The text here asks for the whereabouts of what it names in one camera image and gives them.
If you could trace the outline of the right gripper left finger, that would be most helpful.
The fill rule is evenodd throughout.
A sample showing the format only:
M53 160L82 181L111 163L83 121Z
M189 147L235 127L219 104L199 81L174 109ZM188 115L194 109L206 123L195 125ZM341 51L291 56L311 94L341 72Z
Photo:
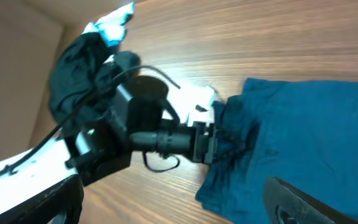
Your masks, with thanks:
M0 224L77 224L84 191L80 176L71 175L0 214Z

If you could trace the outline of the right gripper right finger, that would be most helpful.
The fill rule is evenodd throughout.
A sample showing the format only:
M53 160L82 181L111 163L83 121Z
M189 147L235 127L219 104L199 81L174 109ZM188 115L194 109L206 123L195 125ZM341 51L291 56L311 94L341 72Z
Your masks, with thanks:
M358 223L358 205L331 182L306 179L292 185L267 177L262 199L270 223Z

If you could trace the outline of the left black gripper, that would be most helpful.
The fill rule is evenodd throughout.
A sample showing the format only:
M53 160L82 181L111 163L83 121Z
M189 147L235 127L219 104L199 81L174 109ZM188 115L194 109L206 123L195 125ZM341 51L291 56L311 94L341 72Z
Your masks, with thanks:
M213 123L193 123L195 128L194 145L191 160L195 163L210 165L217 155L217 129Z

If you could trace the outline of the dark blue shorts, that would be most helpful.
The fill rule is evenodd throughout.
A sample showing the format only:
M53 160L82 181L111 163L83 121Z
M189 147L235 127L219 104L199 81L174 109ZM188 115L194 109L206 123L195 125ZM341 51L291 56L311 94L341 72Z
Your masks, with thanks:
M358 220L358 82L250 78L240 95L214 102L218 138L196 194L205 210L234 223L267 223L267 177L277 177Z

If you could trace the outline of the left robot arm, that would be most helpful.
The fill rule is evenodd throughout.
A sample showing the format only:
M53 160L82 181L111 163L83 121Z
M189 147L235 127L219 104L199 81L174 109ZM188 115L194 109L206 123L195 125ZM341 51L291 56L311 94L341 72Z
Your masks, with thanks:
M135 151L209 164L217 146L214 125L181 121L170 101L186 113L209 113L215 98L210 86L180 89L148 76L116 85L101 118L10 158L17 170L0 175L0 223L78 223L84 187L127 168Z

